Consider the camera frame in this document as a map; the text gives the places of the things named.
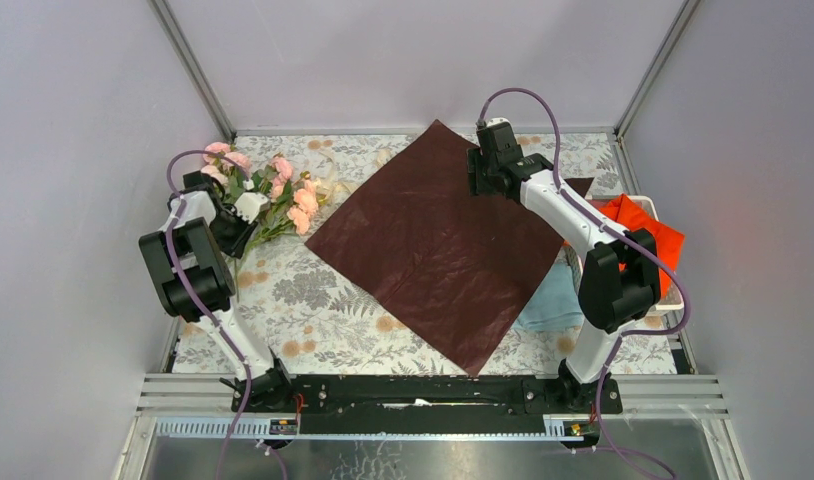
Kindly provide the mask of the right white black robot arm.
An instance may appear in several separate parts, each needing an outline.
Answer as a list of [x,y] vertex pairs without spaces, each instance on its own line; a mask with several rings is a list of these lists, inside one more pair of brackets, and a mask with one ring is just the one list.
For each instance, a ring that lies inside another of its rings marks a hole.
[[659,302],[660,268],[653,235],[631,231],[599,212],[562,178],[557,160],[526,155],[505,118],[480,120],[467,153],[473,195],[502,195],[552,227],[583,262],[578,303],[584,316],[576,346],[549,382],[550,406],[588,412],[600,400],[624,333]]

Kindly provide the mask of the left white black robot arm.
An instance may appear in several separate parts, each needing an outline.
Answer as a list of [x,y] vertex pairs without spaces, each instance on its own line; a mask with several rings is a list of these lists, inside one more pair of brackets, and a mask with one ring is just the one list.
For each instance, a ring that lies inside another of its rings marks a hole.
[[195,325],[221,349],[234,377],[235,412],[273,412],[289,406],[293,385],[282,361],[240,317],[229,258],[240,259],[268,199],[245,192],[234,204],[220,197],[213,177],[192,172],[168,202],[169,217],[143,235],[139,249],[164,310]]

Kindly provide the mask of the pink fake flower bunch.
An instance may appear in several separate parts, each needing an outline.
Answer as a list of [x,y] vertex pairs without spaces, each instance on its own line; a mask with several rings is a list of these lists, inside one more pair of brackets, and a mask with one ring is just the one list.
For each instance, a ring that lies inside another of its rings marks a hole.
[[222,142],[207,145],[202,158],[204,166],[200,172],[211,179],[221,203],[234,207],[234,202],[246,191],[259,192],[270,199],[269,208],[255,221],[256,229],[244,257],[251,248],[281,235],[303,236],[310,231],[320,207],[310,173],[296,173],[281,154],[256,169],[248,156]]

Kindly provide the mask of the dark red wrapping paper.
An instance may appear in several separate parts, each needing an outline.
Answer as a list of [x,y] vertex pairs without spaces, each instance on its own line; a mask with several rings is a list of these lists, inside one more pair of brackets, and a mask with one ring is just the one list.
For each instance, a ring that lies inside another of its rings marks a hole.
[[475,376],[565,238],[513,201],[471,195],[471,148],[443,123],[432,123],[351,194],[306,245]]

